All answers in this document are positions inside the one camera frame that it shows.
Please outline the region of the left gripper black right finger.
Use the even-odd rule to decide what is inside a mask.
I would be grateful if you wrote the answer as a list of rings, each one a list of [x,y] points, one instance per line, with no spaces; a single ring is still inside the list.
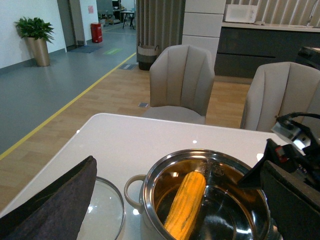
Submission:
[[[260,172],[271,217],[284,240],[320,238],[320,192],[266,161]]]

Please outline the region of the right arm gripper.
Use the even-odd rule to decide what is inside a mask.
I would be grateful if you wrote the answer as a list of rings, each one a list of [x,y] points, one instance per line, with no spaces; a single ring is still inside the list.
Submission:
[[[266,161],[270,161],[307,185],[319,189],[320,141],[310,128],[292,119],[277,119],[271,130],[287,144],[278,145],[268,139],[263,157],[237,185],[240,188],[261,188],[262,168]]]

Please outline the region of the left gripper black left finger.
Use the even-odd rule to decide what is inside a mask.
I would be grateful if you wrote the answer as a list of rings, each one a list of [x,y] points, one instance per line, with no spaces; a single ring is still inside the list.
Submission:
[[[2,240],[75,240],[97,176],[92,156],[0,219]]]

